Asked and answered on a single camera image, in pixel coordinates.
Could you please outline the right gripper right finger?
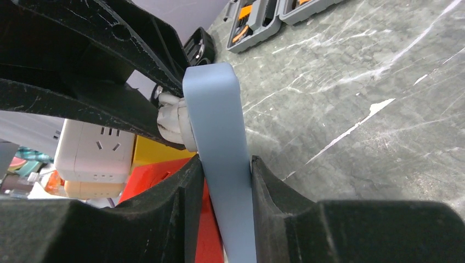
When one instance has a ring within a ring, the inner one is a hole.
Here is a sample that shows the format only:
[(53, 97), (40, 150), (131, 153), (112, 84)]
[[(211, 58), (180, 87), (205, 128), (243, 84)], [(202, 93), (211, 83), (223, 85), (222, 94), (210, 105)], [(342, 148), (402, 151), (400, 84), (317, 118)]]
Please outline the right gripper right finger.
[(464, 262), (464, 221), (431, 201), (313, 202), (251, 160), (258, 262)]

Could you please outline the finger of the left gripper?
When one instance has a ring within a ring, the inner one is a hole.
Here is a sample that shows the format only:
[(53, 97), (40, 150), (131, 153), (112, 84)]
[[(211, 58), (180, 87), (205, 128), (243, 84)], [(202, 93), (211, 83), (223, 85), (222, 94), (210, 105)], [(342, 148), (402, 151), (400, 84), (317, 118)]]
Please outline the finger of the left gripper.
[(131, 1), (11, 1), (10, 78), (75, 96), (128, 89), (138, 71), (183, 96), (175, 29)]
[(71, 91), (74, 96), (2, 79), (1, 110), (87, 122), (185, 149), (183, 144), (162, 137), (157, 125), (157, 107), (129, 85), (77, 81)]

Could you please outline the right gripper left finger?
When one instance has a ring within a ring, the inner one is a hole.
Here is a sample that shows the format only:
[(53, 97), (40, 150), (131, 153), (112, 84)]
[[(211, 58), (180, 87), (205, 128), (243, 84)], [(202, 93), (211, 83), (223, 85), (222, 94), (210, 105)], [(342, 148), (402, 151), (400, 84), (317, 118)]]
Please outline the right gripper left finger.
[(1, 262), (118, 262), (121, 211), (75, 199), (1, 201)]

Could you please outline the red cube socket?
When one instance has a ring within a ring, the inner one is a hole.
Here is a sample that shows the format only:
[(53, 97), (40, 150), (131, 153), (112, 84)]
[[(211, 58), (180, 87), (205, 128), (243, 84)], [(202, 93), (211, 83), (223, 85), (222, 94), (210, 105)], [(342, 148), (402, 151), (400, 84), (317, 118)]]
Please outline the red cube socket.
[(128, 220), (118, 262), (224, 262), (197, 157), (135, 168), (116, 209)]

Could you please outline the yellow cube socket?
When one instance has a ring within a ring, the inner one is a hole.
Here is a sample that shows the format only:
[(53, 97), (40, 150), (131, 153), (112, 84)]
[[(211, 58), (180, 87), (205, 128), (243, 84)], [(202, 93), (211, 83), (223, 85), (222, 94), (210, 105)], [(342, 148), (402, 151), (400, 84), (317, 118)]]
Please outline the yellow cube socket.
[(159, 142), (137, 135), (135, 140), (132, 168), (153, 163), (191, 158), (195, 154), (196, 152), (177, 150), (175, 148), (168, 147)]

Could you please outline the white cube socket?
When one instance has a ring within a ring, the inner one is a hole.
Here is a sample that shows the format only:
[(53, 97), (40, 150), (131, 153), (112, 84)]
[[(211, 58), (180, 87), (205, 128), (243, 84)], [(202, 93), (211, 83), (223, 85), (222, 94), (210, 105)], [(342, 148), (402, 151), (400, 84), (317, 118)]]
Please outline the white cube socket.
[(135, 135), (65, 119), (54, 164), (67, 181), (122, 184), (132, 166)]

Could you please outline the light blue power strip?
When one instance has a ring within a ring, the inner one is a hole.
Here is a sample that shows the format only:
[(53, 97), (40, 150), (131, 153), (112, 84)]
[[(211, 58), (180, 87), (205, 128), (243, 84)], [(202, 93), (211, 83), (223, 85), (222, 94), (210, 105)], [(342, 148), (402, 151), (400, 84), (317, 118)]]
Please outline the light blue power strip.
[(250, 155), (228, 63), (189, 67), (183, 92), (228, 262), (256, 262)]

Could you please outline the grey tool tray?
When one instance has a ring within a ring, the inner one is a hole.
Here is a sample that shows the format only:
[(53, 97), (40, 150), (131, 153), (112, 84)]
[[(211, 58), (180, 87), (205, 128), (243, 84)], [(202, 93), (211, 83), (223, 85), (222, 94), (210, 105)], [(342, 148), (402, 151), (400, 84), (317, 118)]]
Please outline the grey tool tray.
[(278, 32), (282, 23), (294, 25), (338, 4), (339, 0), (230, 1), (224, 21), (232, 20), (226, 49), (240, 53)]

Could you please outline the black tool case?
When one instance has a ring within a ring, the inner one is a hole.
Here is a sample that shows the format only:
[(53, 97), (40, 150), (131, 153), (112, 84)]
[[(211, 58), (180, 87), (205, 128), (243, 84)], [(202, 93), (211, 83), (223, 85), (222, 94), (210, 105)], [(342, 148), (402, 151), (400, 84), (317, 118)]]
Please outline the black tool case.
[(199, 27), (184, 44), (190, 66), (208, 65), (215, 62), (214, 40), (203, 27)]

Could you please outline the tan cube socket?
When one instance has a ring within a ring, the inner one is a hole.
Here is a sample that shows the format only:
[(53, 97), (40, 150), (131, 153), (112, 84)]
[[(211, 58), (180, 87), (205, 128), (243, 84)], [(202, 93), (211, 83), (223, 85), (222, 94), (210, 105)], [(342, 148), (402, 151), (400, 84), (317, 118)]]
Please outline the tan cube socket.
[(96, 199), (115, 198), (120, 195), (125, 184), (65, 181), (64, 189), (69, 198)]

